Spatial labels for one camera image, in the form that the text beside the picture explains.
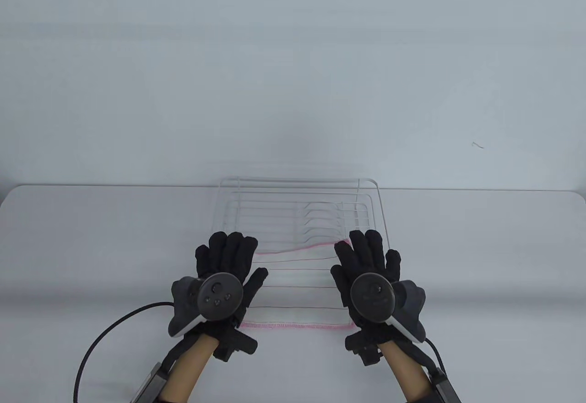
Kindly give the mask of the person's right hand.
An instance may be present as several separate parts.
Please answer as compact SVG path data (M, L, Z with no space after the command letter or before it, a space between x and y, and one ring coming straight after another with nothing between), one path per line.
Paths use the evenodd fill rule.
M360 356L368 367L380 361L382 352L379 345L386 342L402 340L403 336L394 327L387 324L368 321L353 306L350 288L362 274L376 273L390 283L400 280L401 255L397 250L384 252L383 240L376 230L362 233L354 230L349 233L350 244L341 240L334 245L339 263L331 267L330 273L340 292L342 304L349 311L350 319L359 331L345 339L346 350Z

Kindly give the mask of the person's left hand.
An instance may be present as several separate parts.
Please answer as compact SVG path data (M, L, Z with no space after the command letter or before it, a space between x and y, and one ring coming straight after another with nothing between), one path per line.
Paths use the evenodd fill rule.
M228 362L232 353L243 352L252 355L258 343L255 339L239 332L239 327L258 290L268 277L268 269L258 267L251 272L253 257L258 240L242 233L214 233L207 246L201 245L195 252L197 274L207 278L220 272L234 275L243 287L243 298L236 311L222 321L206 321L193 329L198 335L207 335L218 341L213 356Z

